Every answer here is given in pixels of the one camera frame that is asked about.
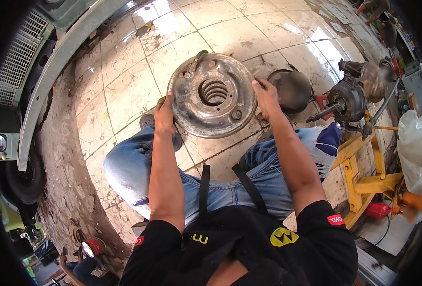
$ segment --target shoe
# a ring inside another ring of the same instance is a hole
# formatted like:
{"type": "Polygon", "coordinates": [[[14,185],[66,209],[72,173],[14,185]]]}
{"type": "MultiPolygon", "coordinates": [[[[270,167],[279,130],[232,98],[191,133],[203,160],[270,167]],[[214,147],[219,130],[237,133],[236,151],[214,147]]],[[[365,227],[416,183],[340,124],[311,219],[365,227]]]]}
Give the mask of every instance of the shoe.
{"type": "MultiPolygon", "coordinates": [[[[147,127],[147,126],[154,126],[155,127],[154,115],[151,114],[151,113],[145,113],[139,119],[139,127],[141,129],[143,129],[143,128],[147,127]]],[[[177,152],[179,149],[181,149],[182,145],[183,145],[183,140],[181,138],[181,135],[179,135],[179,133],[176,131],[176,133],[173,135],[173,148],[174,148],[174,151],[177,152]]]]}

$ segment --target yellow jack stand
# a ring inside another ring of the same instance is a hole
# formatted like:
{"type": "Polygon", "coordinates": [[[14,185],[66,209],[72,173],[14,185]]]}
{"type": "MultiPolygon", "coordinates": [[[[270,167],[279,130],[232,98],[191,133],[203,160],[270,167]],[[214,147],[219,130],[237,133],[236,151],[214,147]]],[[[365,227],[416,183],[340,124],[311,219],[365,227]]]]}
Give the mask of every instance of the yellow jack stand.
{"type": "MultiPolygon", "coordinates": [[[[374,129],[398,130],[397,127],[379,127],[374,129]]],[[[384,163],[384,153],[380,148],[378,137],[374,130],[372,134],[362,141],[362,134],[357,134],[344,144],[338,147],[338,156],[332,166],[332,170],[343,164],[345,172],[346,185],[349,194],[349,214],[344,218],[346,228],[350,229],[363,214],[368,204],[372,201],[375,194],[384,193],[388,190],[393,191],[396,185],[403,178],[403,173],[386,175],[384,163]],[[357,168],[356,152],[365,146],[368,141],[373,148],[375,158],[376,176],[360,177],[357,168]]]]}

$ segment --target ripped jeans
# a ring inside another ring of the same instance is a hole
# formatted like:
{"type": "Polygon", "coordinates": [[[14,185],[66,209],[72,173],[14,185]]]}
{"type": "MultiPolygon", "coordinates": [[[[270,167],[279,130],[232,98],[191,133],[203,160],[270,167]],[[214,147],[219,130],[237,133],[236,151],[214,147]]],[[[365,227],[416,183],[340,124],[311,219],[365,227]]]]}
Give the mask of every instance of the ripped jeans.
{"type": "MultiPolygon", "coordinates": [[[[339,129],[332,123],[328,127],[295,129],[302,143],[309,149],[318,172],[323,180],[327,177],[338,155],[339,129]],[[322,130],[338,134],[318,143],[322,130]]],[[[154,127],[147,126],[133,137],[117,144],[104,159],[103,169],[110,186],[139,214],[149,219],[149,180],[152,163],[152,141],[154,127]]],[[[245,153],[246,163],[251,168],[246,174],[259,190],[268,212],[279,220],[284,220],[294,210],[291,193],[284,180],[278,159],[275,140],[257,143],[245,153]]],[[[201,179],[185,174],[179,169],[185,193],[185,225],[198,218],[199,187],[201,179]]],[[[208,193],[208,212],[230,206],[255,204],[240,182],[210,181],[208,193]]]]}

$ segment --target hand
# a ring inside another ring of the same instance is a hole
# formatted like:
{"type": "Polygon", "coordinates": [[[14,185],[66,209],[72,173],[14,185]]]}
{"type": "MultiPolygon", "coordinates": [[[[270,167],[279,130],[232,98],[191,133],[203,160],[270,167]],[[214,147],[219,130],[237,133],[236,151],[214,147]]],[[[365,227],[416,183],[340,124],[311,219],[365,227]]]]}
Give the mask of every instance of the hand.
{"type": "Polygon", "coordinates": [[[173,125],[173,93],[169,92],[166,97],[158,100],[155,107],[154,120],[155,132],[159,134],[168,134],[173,136],[176,133],[176,128],[173,125]]]}
{"type": "Polygon", "coordinates": [[[274,85],[266,80],[260,80],[265,89],[257,81],[252,81],[252,88],[257,95],[257,102],[262,110],[262,116],[270,122],[270,115],[275,112],[282,112],[279,106],[278,91],[274,85]]]}
{"type": "Polygon", "coordinates": [[[64,267],[66,264],[66,256],[64,254],[60,255],[60,266],[64,267]]]}

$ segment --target metal grille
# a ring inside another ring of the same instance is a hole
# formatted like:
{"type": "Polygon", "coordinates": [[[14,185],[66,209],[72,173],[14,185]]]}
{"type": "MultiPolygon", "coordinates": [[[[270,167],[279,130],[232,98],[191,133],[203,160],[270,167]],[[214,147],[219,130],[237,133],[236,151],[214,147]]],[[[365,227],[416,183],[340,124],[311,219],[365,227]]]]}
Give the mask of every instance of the metal grille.
{"type": "Polygon", "coordinates": [[[17,31],[0,68],[0,104],[13,104],[47,24],[42,16],[31,11],[17,31]]]}

